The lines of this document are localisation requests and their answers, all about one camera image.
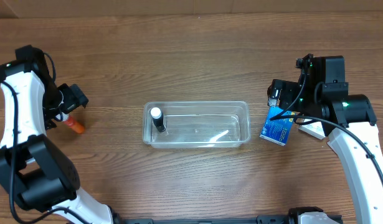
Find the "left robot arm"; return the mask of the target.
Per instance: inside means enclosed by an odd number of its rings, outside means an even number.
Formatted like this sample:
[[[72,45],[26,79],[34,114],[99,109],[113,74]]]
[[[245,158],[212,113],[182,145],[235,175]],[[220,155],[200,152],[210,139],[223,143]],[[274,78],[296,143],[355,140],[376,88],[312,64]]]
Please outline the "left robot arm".
[[[63,122],[76,133],[84,128],[71,117],[88,98],[77,85],[57,85],[51,56],[27,45],[15,60],[0,65],[5,100],[4,134],[0,143],[0,185],[8,193],[11,214],[37,210],[42,218],[60,215],[70,223],[121,223],[110,206],[80,185],[72,161],[47,137]]]

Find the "blue packet box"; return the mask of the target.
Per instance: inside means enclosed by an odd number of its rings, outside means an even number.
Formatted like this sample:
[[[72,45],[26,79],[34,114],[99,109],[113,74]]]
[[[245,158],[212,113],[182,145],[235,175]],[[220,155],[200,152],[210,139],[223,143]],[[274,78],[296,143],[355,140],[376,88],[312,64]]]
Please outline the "blue packet box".
[[[263,128],[260,133],[260,137],[267,141],[284,146],[287,143],[288,136],[293,125],[293,119],[286,118],[270,121],[270,118],[276,116],[281,112],[281,108],[269,108],[267,118],[263,124]]]

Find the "orange bottle white cap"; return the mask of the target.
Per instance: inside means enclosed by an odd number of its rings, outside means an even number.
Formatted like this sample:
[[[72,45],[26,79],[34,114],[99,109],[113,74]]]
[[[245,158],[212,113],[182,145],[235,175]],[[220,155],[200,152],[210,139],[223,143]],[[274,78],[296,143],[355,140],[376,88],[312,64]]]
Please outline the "orange bottle white cap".
[[[85,132],[85,127],[80,124],[73,116],[64,114],[63,122],[70,127],[77,134],[83,134]]]

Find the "dark bottle white cap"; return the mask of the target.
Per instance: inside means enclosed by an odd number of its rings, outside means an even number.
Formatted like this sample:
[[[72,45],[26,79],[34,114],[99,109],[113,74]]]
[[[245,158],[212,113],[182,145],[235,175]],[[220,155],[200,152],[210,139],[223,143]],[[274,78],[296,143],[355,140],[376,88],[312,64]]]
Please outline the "dark bottle white cap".
[[[154,107],[150,111],[150,115],[153,119],[153,124],[155,125],[156,129],[159,133],[162,133],[166,130],[165,124],[164,124],[164,114],[161,111],[160,108]]]

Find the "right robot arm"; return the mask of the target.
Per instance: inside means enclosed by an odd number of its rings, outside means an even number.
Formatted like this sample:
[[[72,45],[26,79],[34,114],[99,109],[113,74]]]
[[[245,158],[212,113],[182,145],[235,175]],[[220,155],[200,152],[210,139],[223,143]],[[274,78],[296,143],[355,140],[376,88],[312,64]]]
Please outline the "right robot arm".
[[[341,161],[356,221],[383,223],[383,155],[371,102],[349,94],[341,55],[308,54],[295,67],[301,71],[297,82],[274,79],[268,87],[268,106],[281,108],[271,119],[320,122]]]

